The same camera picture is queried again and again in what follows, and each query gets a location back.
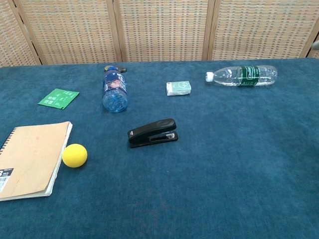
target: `green card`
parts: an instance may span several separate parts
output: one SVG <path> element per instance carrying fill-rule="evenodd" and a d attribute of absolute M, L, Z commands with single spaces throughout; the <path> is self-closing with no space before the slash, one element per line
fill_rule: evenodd
<path fill-rule="evenodd" d="M 44 97 L 38 105 L 65 109 L 78 94 L 79 92 L 54 89 L 49 95 Z"/>

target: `water bottle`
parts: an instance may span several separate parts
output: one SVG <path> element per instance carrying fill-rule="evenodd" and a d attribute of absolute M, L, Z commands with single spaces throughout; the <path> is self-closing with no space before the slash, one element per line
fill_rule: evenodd
<path fill-rule="evenodd" d="M 102 103 L 111 112 L 121 112 L 128 106 L 124 77 L 115 66 L 104 68 Z"/>
<path fill-rule="evenodd" d="M 231 66 L 215 72 L 206 72 L 206 82 L 225 86 L 266 86 L 277 79 L 274 66 Z"/>

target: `stapler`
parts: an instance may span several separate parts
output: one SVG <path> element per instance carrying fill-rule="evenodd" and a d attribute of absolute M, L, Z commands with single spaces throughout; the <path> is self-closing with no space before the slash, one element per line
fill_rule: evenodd
<path fill-rule="evenodd" d="M 162 119 L 128 131 L 131 148 L 178 140 L 173 119 Z"/>

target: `kraft paper notebook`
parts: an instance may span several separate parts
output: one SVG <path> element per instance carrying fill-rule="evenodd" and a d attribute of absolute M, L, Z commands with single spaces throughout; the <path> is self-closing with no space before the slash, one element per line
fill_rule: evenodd
<path fill-rule="evenodd" d="M 71 122 L 20 126 L 0 149 L 0 201 L 50 196 Z"/>

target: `yellow ball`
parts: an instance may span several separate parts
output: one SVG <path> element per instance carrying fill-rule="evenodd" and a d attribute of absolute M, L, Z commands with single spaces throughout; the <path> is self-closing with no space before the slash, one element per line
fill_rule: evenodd
<path fill-rule="evenodd" d="M 80 144 L 70 144 L 65 148 L 62 154 L 62 160 L 65 165 L 71 168 L 82 166 L 88 158 L 88 152 Z"/>

